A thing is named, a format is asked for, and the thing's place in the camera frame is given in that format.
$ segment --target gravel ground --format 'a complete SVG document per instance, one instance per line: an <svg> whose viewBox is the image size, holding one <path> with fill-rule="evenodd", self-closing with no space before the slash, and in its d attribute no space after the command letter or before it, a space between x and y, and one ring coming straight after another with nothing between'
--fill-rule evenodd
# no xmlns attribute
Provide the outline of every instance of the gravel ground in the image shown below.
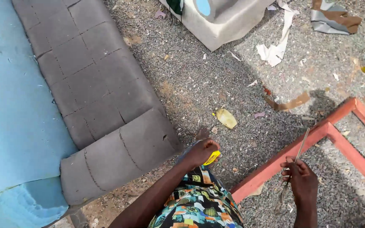
<svg viewBox="0 0 365 228"><path fill-rule="evenodd" d="M217 128L211 137L220 142L223 158L213 172L227 188L240 182L347 97L357 96L365 104L365 74L360 71L365 54L365 1L339 1L351 15L363 18L358 33L350 36L314 32L309 19L311 1L290 2L289 6L300 14L293 20L284 60L274 68L260 59L256 45L265 43L269 47L280 39L283 10L266 11L261 23L243 39L210 52L175 18L172 23L167 11L166 19L155 19L154 14L161 7L156 0L104 3L122 35L129 38L131 51L181 142L191 143L200 126ZM244 60L237 61L227 51ZM258 85L247 87L254 80ZM271 90L273 98L279 98L278 102L287 102L303 91L309 92L311 101L290 112L276 112L262 97L262 85ZM215 108L222 105L238 121L233 130L212 116ZM254 114L262 111L266 116L255 119ZM341 132L350 131L349 141L365 156L365 127L358 119L350 115L336 127ZM365 224L364 177L329 141L319 144L319 148L311 148L302 158L322 178L318 196L320 227L361 227ZM147 174L91 203L84 213L90 221L99 218L99 227L107 226L173 162L163 164L160 172L154 170L157 175ZM128 194L131 189L135 189L132 196ZM293 224L296 211L291 194L283 214L273 214L280 190L281 182L275 176L265 184L261 195L241 202L247 227Z"/></svg>

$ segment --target colorful printed shirt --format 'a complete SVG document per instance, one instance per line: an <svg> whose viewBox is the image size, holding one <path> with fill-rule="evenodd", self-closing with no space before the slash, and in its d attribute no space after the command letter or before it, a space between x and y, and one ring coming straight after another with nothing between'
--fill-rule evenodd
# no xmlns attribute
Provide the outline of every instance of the colorful printed shirt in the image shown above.
<svg viewBox="0 0 365 228"><path fill-rule="evenodd" d="M243 228L232 195L205 166L187 173L149 228Z"/></svg>

